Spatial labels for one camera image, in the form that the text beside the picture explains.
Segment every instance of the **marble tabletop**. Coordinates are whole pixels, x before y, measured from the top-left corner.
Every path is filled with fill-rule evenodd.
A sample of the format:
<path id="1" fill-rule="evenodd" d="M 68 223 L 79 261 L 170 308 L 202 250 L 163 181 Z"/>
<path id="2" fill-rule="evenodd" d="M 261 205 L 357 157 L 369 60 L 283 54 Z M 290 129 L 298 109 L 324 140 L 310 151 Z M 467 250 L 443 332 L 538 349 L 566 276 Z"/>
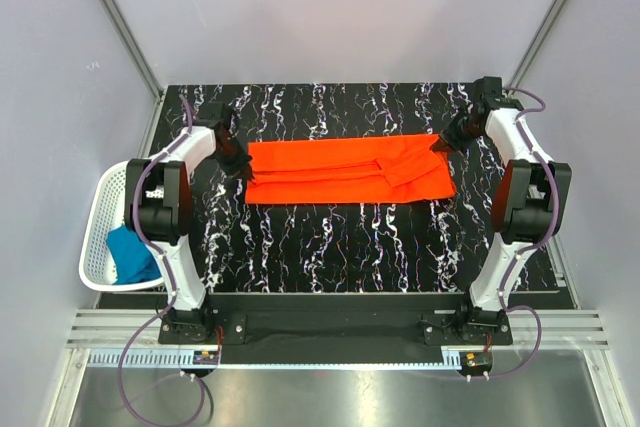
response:
<path id="1" fill-rule="evenodd" d="M 469 104 L 465 84 L 170 86 L 153 139 L 156 152 L 184 122 L 180 93 L 197 117 L 205 102 L 233 106 L 238 138 L 330 139 L 437 133 Z M 481 138 L 450 154 L 458 193 L 411 204 L 246 205 L 246 184 L 214 160 L 192 180 L 190 245 L 209 292 L 453 292 L 477 276 L 493 238 L 491 199 L 503 173 Z M 546 252 L 517 285 L 553 290 Z"/>

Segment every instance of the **white basket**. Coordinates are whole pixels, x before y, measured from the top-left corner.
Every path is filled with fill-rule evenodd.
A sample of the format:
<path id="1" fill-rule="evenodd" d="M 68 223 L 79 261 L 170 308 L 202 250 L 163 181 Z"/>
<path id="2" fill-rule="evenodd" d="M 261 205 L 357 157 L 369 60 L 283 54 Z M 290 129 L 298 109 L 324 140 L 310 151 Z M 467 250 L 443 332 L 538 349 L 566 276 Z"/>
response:
<path id="1" fill-rule="evenodd" d="M 137 284 L 113 285 L 116 265 L 107 248 L 107 234 L 124 223 L 124 187 L 127 162 L 107 170 L 98 182 L 80 254 L 80 278 L 93 290 L 130 292 L 163 284 L 162 277 Z"/>

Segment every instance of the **reflective gray floor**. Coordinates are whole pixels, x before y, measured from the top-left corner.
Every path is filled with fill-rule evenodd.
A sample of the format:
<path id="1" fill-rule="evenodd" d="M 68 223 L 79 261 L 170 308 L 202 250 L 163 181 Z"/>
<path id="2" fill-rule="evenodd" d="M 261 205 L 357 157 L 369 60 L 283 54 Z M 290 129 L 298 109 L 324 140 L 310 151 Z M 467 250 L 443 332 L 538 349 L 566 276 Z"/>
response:
<path id="1" fill-rule="evenodd" d="M 496 352 L 496 371 L 519 362 Z M 127 370 L 136 397 L 169 371 Z M 72 426 L 138 424 L 122 407 L 113 369 L 87 370 Z M 238 371 L 206 377 L 215 400 L 193 425 L 295 427 L 604 426 L 582 356 L 542 352 L 522 374 L 466 384 L 447 372 Z M 187 419 L 198 388 L 184 379 L 160 385 L 134 402 L 160 424 Z"/>

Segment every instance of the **blue cloth in basket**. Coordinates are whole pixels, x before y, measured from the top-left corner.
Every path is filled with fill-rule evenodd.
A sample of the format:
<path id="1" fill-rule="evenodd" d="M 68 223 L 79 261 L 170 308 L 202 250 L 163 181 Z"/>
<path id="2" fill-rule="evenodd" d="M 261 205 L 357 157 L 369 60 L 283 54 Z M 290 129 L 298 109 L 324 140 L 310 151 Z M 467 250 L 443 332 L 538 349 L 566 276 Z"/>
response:
<path id="1" fill-rule="evenodd" d="M 160 277 L 160 269 L 147 246 L 124 225 L 107 234 L 107 247 L 116 263 L 114 285 L 137 284 Z"/>

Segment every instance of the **gray wall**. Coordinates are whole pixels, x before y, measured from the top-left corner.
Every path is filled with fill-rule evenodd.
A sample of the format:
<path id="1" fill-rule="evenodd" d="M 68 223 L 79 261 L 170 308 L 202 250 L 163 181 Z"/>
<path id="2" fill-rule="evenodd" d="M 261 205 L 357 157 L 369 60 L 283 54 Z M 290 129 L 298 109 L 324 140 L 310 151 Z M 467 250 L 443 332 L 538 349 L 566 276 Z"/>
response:
<path id="1" fill-rule="evenodd" d="M 163 84 L 510 77 L 552 0 L 118 0 Z"/>
<path id="2" fill-rule="evenodd" d="M 524 82 L 549 104 L 536 136 L 573 168 L 561 239 L 638 420 L 639 79 L 640 0 L 570 0 Z"/>
<path id="3" fill-rule="evenodd" d="M 93 191 L 153 101 L 97 0 L 0 0 L 2 425 L 43 425 Z"/>

